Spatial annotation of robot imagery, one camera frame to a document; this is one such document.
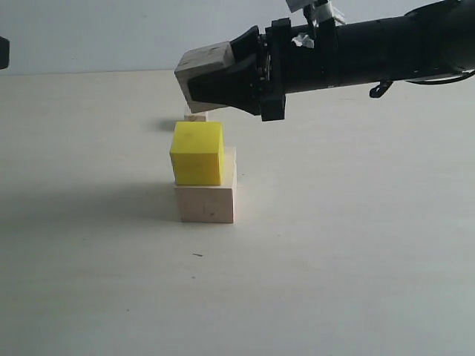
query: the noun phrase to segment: yellow cube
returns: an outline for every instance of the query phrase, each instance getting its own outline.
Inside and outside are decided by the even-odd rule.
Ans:
[[[221,185],[224,144],[220,122],[177,122],[170,150],[176,185]]]

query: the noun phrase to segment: wooden block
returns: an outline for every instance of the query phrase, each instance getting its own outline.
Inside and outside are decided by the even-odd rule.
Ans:
[[[236,149],[225,148],[223,184],[219,186],[175,186],[181,220],[184,223],[235,222],[237,166]]]
[[[177,185],[221,185],[224,145],[220,122],[177,122],[170,150]]]
[[[231,42],[221,42],[211,46],[190,50],[185,53],[175,69],[175,76],[192,113],[202,113],[223,105],[195,102],[191,100],[188,80],[201,74],[223,69],[235,63]]]
[[[208,121],[208,111],[202,113],[192,113],[190,108],[187,106],[185,109],[185,121],[190,122],[207,122]]]

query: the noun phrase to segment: black cable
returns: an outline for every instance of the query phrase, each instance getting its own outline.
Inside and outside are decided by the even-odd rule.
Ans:
[[[417,84],[417,85],[446,85],[446,84],[461,82],[473,76],[475,76],[475,70],[472,70],[470,73],[462,74],[461,76],[458,76],[452,79],[445,79],[445,80],[439,80],[439,81],[425,80],[425,81],[420,81],[420,82],[413,82],[413,81],[407,81],[407,82],[411,84]]]

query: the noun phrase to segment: tabletop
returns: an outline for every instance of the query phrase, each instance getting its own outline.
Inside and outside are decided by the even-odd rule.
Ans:
[[[472,355],[475,82],[210,113],[234,225],[183,224],[172,71],[0,77],[0,354]]]

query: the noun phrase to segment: wooden cube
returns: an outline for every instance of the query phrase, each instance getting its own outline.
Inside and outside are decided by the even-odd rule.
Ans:
[[[192,113],[202,113],[225,106],[193,101],[188,89],[188,80],[215,70],[224,69],[234,63],[235,58],[231,42],[221,42],[190,50],[183,55],[174,73]]]
[[[219,186],[175,186],[184,223],[235,222],[237,166],[236,149],[225,148],[223,184]]]
[[[202,113],[192,113],[190,108],[187,106],[185,108],[185,121],[190,122],[207,122],[208,121],[208,111]]]
[[[170,150],[177,185],[221,185],[223,126],[220,122],[177,122]]]

